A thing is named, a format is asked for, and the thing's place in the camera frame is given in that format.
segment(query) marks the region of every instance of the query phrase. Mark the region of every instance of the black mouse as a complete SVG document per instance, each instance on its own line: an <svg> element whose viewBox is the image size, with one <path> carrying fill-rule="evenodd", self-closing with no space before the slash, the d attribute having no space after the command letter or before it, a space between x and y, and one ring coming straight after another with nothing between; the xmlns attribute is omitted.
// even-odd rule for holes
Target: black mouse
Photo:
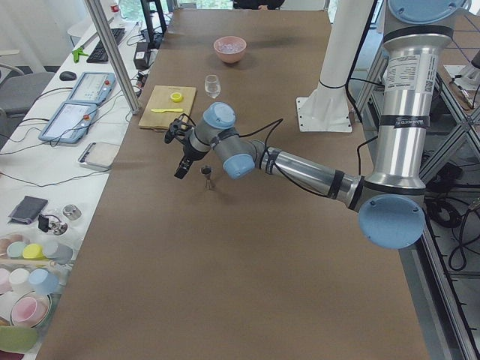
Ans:
<svg viewBox="0 0 480 360"><path fill-rule="evenodd" d="M77 79L77 75L72 71L64 71L60 74L61 81L73 81Z"/></svg>

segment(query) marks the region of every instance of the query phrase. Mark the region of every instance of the person's black clothing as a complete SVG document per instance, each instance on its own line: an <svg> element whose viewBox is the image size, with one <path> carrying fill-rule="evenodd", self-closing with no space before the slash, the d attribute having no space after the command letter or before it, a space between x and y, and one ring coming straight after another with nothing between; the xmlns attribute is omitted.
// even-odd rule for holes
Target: person's black clothing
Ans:
<svg viewBox="0 0 480 360"><path fill-rule="evenodd" d="M234 0L235 9L253 9L256 10L260 5L267 5L269 10L279 8L285 0Z"/></svg>

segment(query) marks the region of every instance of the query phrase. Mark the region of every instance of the cutting board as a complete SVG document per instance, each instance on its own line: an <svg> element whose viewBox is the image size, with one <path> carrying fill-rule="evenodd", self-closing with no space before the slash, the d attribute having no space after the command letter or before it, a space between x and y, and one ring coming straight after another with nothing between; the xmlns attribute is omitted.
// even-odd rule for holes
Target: cutting board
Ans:
<svg viewBox="0 0 480 360"><path fill-rule="evenodd" d="M181 92L183 100L174 103L170 99L173 92ZM145 111L138 126L142 129L167 130L170 123L180 116L178 112L164 112L163 114L152 112L152 109L172 109L181 107L183 112L190 115L194 105L197 88L187 86L156 85L148 100Z"/></svg>

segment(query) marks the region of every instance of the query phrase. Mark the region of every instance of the yellow round object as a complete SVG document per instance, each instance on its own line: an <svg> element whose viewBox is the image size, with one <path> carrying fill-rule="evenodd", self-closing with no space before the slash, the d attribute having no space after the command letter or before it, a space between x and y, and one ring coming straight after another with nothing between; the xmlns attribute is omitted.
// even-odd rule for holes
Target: yellow round object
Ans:
<svg viewBox="0 0 480 360"><path fill-rule="evenodd" d="M27 260L41 260L46 259L42 252L42 247L39 244L30 244L25 246L22 252L23 259Z"/></svg>
<svg viewBox="0 0 480 360"><path fill-rule="evenodd" d="M183 100L183 95L181 92L173 92L172 94L170 94L170 99L174 103L179 103L180 101Z"/></svg>

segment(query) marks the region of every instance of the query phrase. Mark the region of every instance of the office chair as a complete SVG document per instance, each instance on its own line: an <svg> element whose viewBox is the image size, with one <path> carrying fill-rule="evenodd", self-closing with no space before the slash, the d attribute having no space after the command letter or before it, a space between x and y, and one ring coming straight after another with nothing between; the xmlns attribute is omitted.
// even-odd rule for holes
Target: office chair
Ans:
<svg viewBox="0 0 480 360"><path fill-rule="evenodd" d="M2 56L16 55L19 50L0 51ZM18 67L0 62L0 68L18 73L18 76L7 78L0 84L0 149L8 137L32 107L35 99L42 93L54 73L23 73Z"/></svg>

